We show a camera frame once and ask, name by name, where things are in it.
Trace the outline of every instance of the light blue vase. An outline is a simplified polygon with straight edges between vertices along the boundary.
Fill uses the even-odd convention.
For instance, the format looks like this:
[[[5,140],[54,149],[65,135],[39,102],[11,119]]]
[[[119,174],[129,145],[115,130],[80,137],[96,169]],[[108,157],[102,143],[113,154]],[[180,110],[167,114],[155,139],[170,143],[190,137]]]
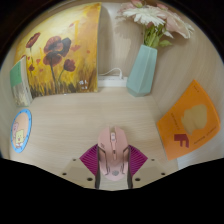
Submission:
[[[155,72],[157,49],[141,45],[138,56],[127,80],[128,92],[135,96],[150,93]]]

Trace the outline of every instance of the flower painting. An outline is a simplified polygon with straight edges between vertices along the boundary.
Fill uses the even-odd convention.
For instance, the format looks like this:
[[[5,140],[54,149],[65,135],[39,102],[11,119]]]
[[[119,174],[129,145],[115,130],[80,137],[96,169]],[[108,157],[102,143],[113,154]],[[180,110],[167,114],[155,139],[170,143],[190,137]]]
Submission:
[[[101,3],[63,10],[37,25],[18,44],[14,64],[27,56],[33,98],[97,92],[97,35]]]

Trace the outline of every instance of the mouse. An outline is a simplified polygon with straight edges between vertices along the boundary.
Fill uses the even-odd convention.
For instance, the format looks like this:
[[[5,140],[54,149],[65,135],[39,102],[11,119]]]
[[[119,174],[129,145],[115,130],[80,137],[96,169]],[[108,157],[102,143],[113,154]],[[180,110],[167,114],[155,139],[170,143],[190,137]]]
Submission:
[[[128,172],[129,145],[124,130],[115,126],[103,129],[98,137],[99,167],[109,180],[118,181]]]

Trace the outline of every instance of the orange card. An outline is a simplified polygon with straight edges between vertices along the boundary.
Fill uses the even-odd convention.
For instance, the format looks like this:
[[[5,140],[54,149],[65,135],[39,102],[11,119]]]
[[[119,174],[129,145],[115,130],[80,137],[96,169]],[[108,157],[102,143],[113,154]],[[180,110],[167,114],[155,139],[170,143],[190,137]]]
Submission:
[[[220,131],[220,119],[207,93],[193,80],[157,122],[168,160],[201,147]]]

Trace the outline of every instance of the blue round object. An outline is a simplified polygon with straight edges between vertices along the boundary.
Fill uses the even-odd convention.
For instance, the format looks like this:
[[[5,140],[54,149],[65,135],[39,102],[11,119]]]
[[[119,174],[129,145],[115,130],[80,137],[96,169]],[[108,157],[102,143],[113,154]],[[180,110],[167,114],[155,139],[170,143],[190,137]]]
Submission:
[[[31,126],[31,112],[28,109],[21,110],[13,120],[10,134],[11,145],[17,153],[20,153],[25,149],[30,136]]]

